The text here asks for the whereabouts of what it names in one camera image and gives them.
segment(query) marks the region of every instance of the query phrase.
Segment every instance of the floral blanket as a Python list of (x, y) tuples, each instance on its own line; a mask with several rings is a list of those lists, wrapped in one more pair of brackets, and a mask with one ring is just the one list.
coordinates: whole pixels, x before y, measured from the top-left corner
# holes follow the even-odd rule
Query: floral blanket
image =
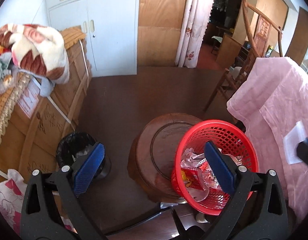
[[(0, 212), (7, 223), (20, 235), (21, 212), (27, 184), (18, 171), (9, 169), (8, 180), (0, 183)], [(73, 231), (70, 220), (62, 217), (66, 229)]]
[(41, 25), (6, 24), (0, 28), (0, 46), (10, 48), (14, 65), (57, 84), (70, 78), (69, 59), (62, 35)]

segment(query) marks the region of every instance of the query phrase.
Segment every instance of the round wooden stool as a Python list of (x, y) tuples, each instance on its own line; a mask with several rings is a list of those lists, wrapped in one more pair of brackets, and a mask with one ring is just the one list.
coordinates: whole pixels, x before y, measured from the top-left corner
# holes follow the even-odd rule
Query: round wooden stool
[(133, 141), (127, 170), (154, 202), (184, 203), (171, 185), (177, 146), (189, 128), (202, 120), (188, 114), (165, 114), (149, 122)]

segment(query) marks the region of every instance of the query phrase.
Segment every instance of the floral curtain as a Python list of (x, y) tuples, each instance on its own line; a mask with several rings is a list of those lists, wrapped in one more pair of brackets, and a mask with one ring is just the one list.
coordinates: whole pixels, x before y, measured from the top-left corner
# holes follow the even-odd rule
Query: floral curtain
[(175, 64), (195, 68), (214, 0), (186, 0)]

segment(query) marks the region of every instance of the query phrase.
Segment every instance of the white wall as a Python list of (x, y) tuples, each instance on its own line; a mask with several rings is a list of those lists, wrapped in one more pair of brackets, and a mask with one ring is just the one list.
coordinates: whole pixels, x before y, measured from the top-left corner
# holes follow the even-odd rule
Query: white wall
[(282, 36), (283, 55), (286, 54), (287, 49), (293, 38), (296, 23), (297, 23), (297, 18), (298, 18), (298, 11), (300, 10), (300, 7), (308, 11), (308, 6), (304, 0), (284, 0), (284, 2), (289, 7), (289, 10), (288, 10), (286, 23), (283, 29), (283, 36)]
[(0, 27), (7, 23), (49, 25), (46, 0), (5, 0), (0, 8)]

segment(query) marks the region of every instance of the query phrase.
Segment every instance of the blue gripper pad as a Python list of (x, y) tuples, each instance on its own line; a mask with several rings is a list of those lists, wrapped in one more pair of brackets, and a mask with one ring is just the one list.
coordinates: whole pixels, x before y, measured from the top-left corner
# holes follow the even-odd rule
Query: blue gripper pad
[(235, 175), (226, 165), (225, 161), (222, 159), (222, 153), (212, 141), (205, 144), (204, 156), (214, 172), (214, 175), (216, 176), (222, 190), (225, 193), (233, 195), (235, 192)]
[(93, 147), (91, 153), (88, 155), (87, 159), (74, 177), (73, 191), (75, 196), (86, 192), (97, 172), (97, 169), (104, 159), (104, 154), (104, 146), (101, 143), (98, 143), (96, 147)]

